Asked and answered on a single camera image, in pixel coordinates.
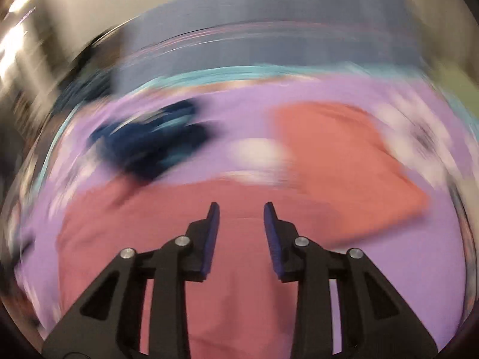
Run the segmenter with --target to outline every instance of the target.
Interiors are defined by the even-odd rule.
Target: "purple cloth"
[[[224,172],[249,170],[231,156],[231,144],[247,138],[274,139],[273,125],[267,117],[273,106],[306,100],[327,101],[358,106],[373,113],[378,104],[391,102],[392,91],[408,95],[412,89],[444,123],[453,141],[451,154],[459,170],[469,174],[471,158],[464,143],[464,127],[426,82],[334,74],[308,81],[264,83],[194,95],[201,103],[196,121],[215,124],[219,137],[191,159],[166,173],[159,182],[184,184],[207,180]],[[153,111],[184,98],[187,97],[128,95],[107,104],[92,116],[78,118],[66,136],[52,174],[41,190],[28,221],[22,226],[23,236],[30,232],[35,234],[36,243],[34,252],[25,258],[19,279],[20,282],[28,282],[29,287],[34,289],[40,321],[47,330],[55,324],[52,309],[58,304],[55,241],[61,230],[65,208],[53,209],[50,218],[48,212],[52,209],[52,201],[58,199],[58,193],[64,193],[65,187],[75,182],[78,169],[85,168],[81,159],[88,146],[89,135],[106,121]],[[379,121],[378,127],[380,130],[386,128]],[[360,247],[368,254],[442,348],[456,332],[462,313],[465,289],[463,243],[447,190],[432,188],[415,171],[408,170],[407,173],[431,197],[430,211],[424,217],[403,223],[383,235],[346,244],[344,249]],[[76,192],[103,185],[114,174],[113,169],[100,163],[90,176],[78,182]]]

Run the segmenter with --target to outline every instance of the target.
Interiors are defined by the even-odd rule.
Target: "clothing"
[[[477,120],[479,117],[479,87],[457,64],[448,61],[435,61],[430,71],[431,79],[443,90],[454,94],[462,105]],[[449,104],[454,109],[454,100]]]
[[[371,116],[343,104],[303,102],[273,110],[298,188],[334,214],[335,240],[379,232],[422,214],[428,197],[405,176]]]
[[[464,125],[470,130],[474,135],[477,141],[479,141],[479,119],[471,113],[464,105],[461,100],[459,100],[455,95],[442,91],[444,98],[447,103],[456,114],[457,117],[461,119]]]
[[[112,93],[111,70],[98,70],[85,78],[71,82],[58,96],[52,108],[52,115],[75,108],[80,102],[90,102]]]
[[[188,158],[210,137],[205,125],[187,125],[197,106],[183,100],[133,120],[102,125],[91,135],[101,156],[126,172],[154,180]]]
[[[227,81],[248,81],[258,79],[277,79],[279,77],[312,76],[320,74],[365,74],[383,78],[423,78],[425,73],[417,67],[401,67],[390,64],[372,64],[359,66],[355,63],[339,63],[321,67],[302,66],[278,66],[274,64],[262,64],[259,66],[228,66],[216,69],[192,71],[177,74],[171,77],[160,76],[148,81],[133,93],[151,88],[188,87],[197,85],[211,85]]]
[[[275,141],[278,135],[269,117],[272,107],[315,99],[360,107],[370,113],[379,104],[392,103],[390,93],[407,94],[413,90],[444,123],[451,136],[451,154],[460,171],[470,173],[471,157],[464,143],[464,128],[451,109],[430,86],[420,79],[378,78],[368,74],[324,74],[318,77],[290,77],[274,82],[238,82],[218,86],[150,91],[129,95],[104,105],[91,104],[78,111],[63,133],[53,152],[47,179],[31,213],[22,220],[18,238],[33,235],[35,249],[23,259],[17,270],[20,285],[27,286],[30,298],[38,299],[37,314],[47,331],[55,325],[58,293],[58,254],[55,241],[60,232],[66,208],[76,196],[94,187],[106,185],[118,170],[98,160],[90,152],[89,136],[102,124],[123,121],[153,112],[185,98],[197,98],[201,106],[198,122],[209,122],[219,132],[205,147],[183,163],[165,173],[164,185],[181,185],[211,180],[223,174],[271,170],[283,155],[251,161],[238,158],[238,144],[250,139]],[[386,126],[377,121],[383,134]],[[447,190],[434,189],[413,169],[405,169],[412,182],[431,198],[431,206],[423,217],[408,220],[379,236],[345,244],[360,247],[391,280],[399,293],[429,329],[438,346],[443,347],[456,332],[462,313],[465,271],[464,251],[457,215]],[[289,180],[284,173],[270,172],[274,183]]]
[[[286,357],[294,327],[295,285],[281,284],[272,269],[263,224],[265,202],[272,201],[301,235],[320,243],[328,237],[328,229],[318,226],[327,208],[292,189],[228,180],[143,187],[119,176],[78,196],[57,240],[63,313],[121,249],[160,248],[184,234],[190,222],[204,218],[212,201],[220,206],[220,227],[211,274],[204,284],[186,285],[192,357]],[[147,325],[144,320],[143,351]]]

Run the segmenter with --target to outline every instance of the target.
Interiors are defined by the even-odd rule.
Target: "navy fabric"
[[[86,78],[77,78],[58,96],[52,108],[52,115],[63,110],[72,110],[82,101],[93,101],[112,93],[111,70],[98,70]]]
[[[125,170],[144,180],[154,180],[169,168],[187,159],[209,138],[210,133],[205,125],[187,125],[164,149],[132,162]]]
[[[204,125],[188,125],[197,111],[191,99],[183,100],[144,118],[103,125],[90,140],[101,140],[100,154],[110,163],[152,180],[208,140]]]
[[[174,0],[125,26],[114,90],[226,66],[422,67],[406,0]]]

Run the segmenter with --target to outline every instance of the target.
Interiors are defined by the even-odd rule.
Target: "silver bolt head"
[[[364,256],[364,253],[358,248],[352,248],[349,250],[349,256],[353,259],[361,259]]]
[[[295,244],[298,247],[306,247],[310,243],[310,240],[307,237],[296,237]]]
[[[131,259],[135,256],[135,250],[132,249],[132,248],[125,248],[125,249],[121,250],[120,256],[123,259]]]
[[[180,247],[185,247],[190,244],[191,240],[188,236],[178,236],[175,239],[175,244]]]

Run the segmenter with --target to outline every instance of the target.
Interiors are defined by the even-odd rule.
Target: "pink cloth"
[[[219,203],[221,214],[211,274],[204,283],[186,285],[192,357],[287,357],[296,285],[281,284],[273,272],[263,206],[272,201],[283,220],[315,241],[327,231],[319,224],[323,207],[291,189],[228,180],[142,187],[119,177],[83,194],[71,203],[57,240],[63,312],[121,249],[160,248],[204,218],[211,201]],[[146,318],[143,324],[146,352]]]
[[[387,151],[367,112],[300,102],[272,113],[299,189],[328,206],[334,231],[323,242],[376,234],[426,210],[428,196]]]

